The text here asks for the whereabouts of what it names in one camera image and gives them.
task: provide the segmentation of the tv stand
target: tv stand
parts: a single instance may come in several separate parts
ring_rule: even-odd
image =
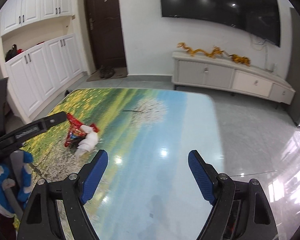
[[[194,86],[241,93],[278,103],[290,104],[295,90],[281,77],[254,66],[236,64],[186,52],[173,52],[176,86]]]

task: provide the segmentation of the doormat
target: doormat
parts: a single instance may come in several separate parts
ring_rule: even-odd
[[[100,72],[98,70],[87,79],[87,82],[95,81],[95,80],[113,79],[113,78],[125,78],[127,77],[127,75],[128,72],[126,67],[115,68],[114,75],[111,78],[100,78]]]

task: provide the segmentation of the shoe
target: shoe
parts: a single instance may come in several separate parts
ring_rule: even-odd
[[[114,75],[114,68],[108,66],[105,73],[105,78],[111,78]]]
[[[105,74],[106,74],[106,67],[104,67],[103,65],[100,67],[99,69],[100,72],[100,78],[105,78]]]

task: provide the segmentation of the television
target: television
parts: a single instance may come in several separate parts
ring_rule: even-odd
[[[161,0],[163,17],[206,20],[252,33],[280,47],[277,0]]]

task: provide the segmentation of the screw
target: screw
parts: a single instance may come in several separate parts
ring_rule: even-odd
[[[37,183],[38,183],[38,185],[44,184],[44,179],[39,179],[39,180],[37,181]]]
[[[78,177],[77,174],[72,173],[72,174],[69,175],[69,180],[75,180],[77,177]]]
[[[225,174],[225,173],[220,173],[220,174],[219,174],[219,178],[220,178],[220,179],[223,179],[223,180],[226,180],[226,179],[228,179],[228,175]]]
[[[259,181],[257,179],[251,179],[251,183],[253,185],[259,185]]]

